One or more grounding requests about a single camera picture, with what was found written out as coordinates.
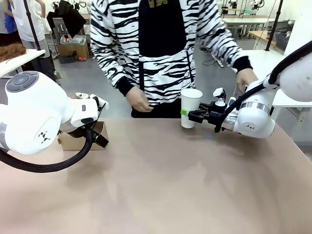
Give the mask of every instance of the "gray floor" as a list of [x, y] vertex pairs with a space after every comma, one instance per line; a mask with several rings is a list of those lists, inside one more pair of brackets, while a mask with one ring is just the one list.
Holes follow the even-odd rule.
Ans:
[[[252, 49], [254, 41], [241, 40], [238, 41], [238, 44], [247, 46], [244, 49]], [[212, 93], [218, 87], [223, 87], [228, 97], [230, 97], [235, 87], [235, 73], [227, 66], [221, 69], [217, 63], [211, 66], [203, 65], [203, 61], [211, 60], [212, 57], [209, 53], [202, 52], [198, 48], [195, 49], [194, 58], [197, 70], [196, 86], [204, 94], [202, 101], [210, 102], [214, 100]], [[103, 117], [130, 117], [131, 108], [128, 102], [118, 90], [111, 87], [96, 61], [89, 59], [86, 62], [61, 65], [58, 60], [55, 60], [55, 66], [62, 77], [60, 80], [61, 86], [67, 94], [75, 92], [96, 94], [110, 103], [110, 109], [102, 113]], [[7, 102], [3, 89], [5, 83], [6, 80], [0, 79], [0, 103]], [[285, 109], [281, 111], [277, 122], [286, 133], [289, 133], [295, 120], [295, 116]], [[306, 120], [303, 130], [295, 138], [297, 145], [306, 154], [312, 152], [311, 133], [311, 122]]]

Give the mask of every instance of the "person's right hand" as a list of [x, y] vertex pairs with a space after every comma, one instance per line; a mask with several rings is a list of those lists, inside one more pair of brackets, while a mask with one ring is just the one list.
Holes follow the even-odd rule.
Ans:
[[129, 90], [126, 98], [130, 105], [140, 112], [151, 112], [153, 107], [150, 106], [144, 92], [137, 87]]

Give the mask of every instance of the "brown fur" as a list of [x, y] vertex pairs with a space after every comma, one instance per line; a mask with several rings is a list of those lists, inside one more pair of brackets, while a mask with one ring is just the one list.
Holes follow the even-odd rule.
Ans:
[[0, 47], [0, 62], [15, 58], [26, 54], [26, 48], [22, 44], [11, 44], [5, 47]]

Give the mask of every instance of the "cup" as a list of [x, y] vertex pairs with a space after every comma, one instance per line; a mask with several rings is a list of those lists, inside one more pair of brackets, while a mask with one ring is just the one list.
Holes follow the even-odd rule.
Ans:
[[[200, 99], [203, 93], [198, 89], [183, 89], [181, 91], [181, 109], [186, 111], [198, 110]], [[195, 123], [190, 121], [185, 115], [181, 115], [181, 125], [183, 128], [193, 128]]]

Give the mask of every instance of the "cardboard box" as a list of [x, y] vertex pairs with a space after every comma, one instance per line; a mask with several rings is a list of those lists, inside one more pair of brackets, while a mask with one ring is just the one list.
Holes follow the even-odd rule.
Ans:
[[87, 43], [84, 45], [58, 45], [58, 52], [60, 56], [71, 56], [74, 55], [74, 60], [79, 60], [79, 57], [88, 59], [89, 49]]
[[[107, 130], [104, 121], [98, 121], [94, 127], [94, 131], [100, 133], [103, 137], [108, 140]], [[85, 143], [85, 138], [74, 138], [67, 133], [58, 135], [58, 143], [61, 145], [63, 150], [81, 150]], [[105, 148], [94, 143], [91, 150], [105, 150]]]

